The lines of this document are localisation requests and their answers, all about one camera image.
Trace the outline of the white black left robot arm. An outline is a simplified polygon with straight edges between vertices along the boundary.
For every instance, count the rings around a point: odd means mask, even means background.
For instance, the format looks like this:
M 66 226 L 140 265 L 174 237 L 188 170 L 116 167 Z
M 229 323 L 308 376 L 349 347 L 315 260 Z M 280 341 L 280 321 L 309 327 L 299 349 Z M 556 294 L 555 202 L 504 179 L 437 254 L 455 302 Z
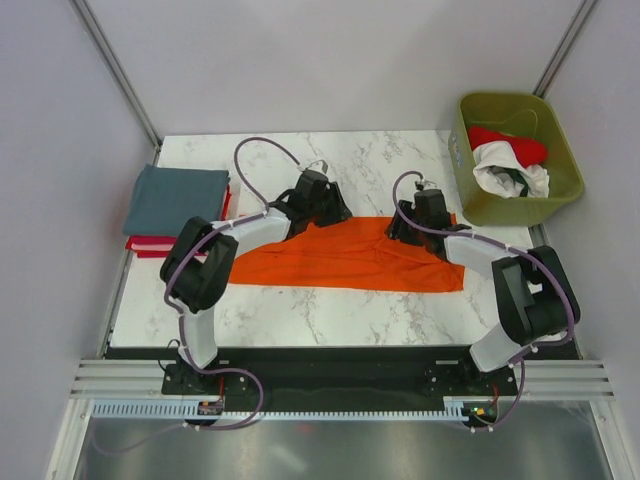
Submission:
M 237 257 L 284 242 L 310 225 L 336 225 L 352 217 L 338 184 L 320 171 L 305 169 L 294 187 L 265 202 L 255 214 L 209 222 L 187 221 L 160 269 L 164 302 L 178 314 L 179 349 L 189 364 L 185 382 L 208 393 L 219 382 L 211 363 L 218 355 L 214 307 L 222 298 Z

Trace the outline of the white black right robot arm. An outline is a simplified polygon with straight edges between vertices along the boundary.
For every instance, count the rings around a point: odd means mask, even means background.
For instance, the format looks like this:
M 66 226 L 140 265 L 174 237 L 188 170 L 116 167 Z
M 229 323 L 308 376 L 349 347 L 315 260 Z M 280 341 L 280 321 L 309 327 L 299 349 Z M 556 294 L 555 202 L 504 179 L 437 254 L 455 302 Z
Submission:
M 421 246 L 493 282 L 498 324 L 469 347 L 458 368 L 465 391 L 483 392 L 493 383 L 495 370 L 515 364 L 551 336 L 573 338 L 581 310 L 553 248 L 508 246 L 455 224 L 438 189 L 418 190 L 412 201 L 393 201 L 389 238 Z

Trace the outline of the orange t-shirt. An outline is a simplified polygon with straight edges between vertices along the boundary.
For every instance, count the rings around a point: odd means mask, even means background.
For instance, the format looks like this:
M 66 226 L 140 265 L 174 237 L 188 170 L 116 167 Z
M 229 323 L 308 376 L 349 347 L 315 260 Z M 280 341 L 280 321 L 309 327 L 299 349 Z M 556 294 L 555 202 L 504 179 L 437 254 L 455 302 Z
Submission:
M 464 267 L 388 238 L 389 223 L 388 217 L 356 217 L 323 228 L 311 225 L 289 240 L 237 257 L 230 282 L 436 294 L 464 288 Z

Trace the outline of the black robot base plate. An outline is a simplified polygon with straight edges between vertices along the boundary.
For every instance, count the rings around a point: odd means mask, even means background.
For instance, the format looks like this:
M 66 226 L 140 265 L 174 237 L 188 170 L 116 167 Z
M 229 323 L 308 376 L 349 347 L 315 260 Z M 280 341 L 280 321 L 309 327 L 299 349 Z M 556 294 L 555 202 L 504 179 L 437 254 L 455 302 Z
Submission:
M 243 347 L 220 349 L 202 375 L 179 360 L 166 368 L 167 395 L 220 394 L 233 406 L 427 407 L 444 397 L 512 396 L 503 367 L 475 371 L 463 346 Z

